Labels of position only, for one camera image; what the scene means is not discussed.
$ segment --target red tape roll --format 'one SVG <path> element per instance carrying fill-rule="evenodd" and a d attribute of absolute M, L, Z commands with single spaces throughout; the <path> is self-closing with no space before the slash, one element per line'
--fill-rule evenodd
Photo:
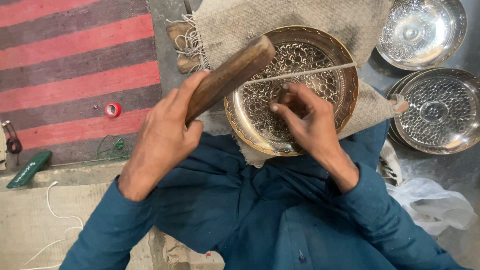
<path fill-rule="evenodd" d="M 121 113 L 121 107 L 118 103 L 115 102 L 109 102 L 105 106 L 105 114 L 107 114 L 108 117 L 117 117 Z"/>

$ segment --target wrist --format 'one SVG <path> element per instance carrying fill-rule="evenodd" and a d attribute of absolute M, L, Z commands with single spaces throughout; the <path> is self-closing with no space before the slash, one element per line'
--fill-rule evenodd
<path fill-rule="evenodd" d="M 341 193 L 352 190 L 358 184 L 360 171 L 342 148 L 324 155 L 322 159 L 314 158 L 327 170 Z"/>
<path fill-rule="evenodd" d="M 169 171 L 161 165 L 152 167 L 130 160 L 120 174 L 118 189 L 129 200 L 144 200 Z"/>

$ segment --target shirt sleeve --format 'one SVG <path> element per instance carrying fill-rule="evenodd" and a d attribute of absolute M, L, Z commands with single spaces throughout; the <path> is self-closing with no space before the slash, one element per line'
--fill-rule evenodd
<path fill-rule="evenodd" d="M 125 269 L 130 250 L 152 228 L 152 198 L 135 202 L 118 190 L 118 176 L 88 219 L 60 270 Z"/>
<path fill-rule="evenodd" d="M 463 269 L 389 196 L 382 177 L 357 163 L 356 187 L 334 198 L 363 237 L 397 269 Z"/>

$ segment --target white plastic bag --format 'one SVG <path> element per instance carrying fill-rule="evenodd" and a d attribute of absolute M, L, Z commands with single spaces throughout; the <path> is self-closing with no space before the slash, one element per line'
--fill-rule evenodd
<path fill-rule="evenodd" d="M 389 195 L 430 235 L 439 235 L 449 225 L 466 230 L 478 218 L 462 194 L 444 190 L 431 179 L 414 178 L 400 186 L 386 185 Z"/>

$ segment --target stack of plates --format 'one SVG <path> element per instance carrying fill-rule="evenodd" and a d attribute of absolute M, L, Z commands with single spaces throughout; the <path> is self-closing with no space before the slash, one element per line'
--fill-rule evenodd
<path fill-rule="evenodd" d="M 431 154 L 465 150 L 480 140 L 480 80 L 450 68 L 412 73 L 388 92 L 409 109 L 390 122 L 388 137 L 399 146 Z"/>

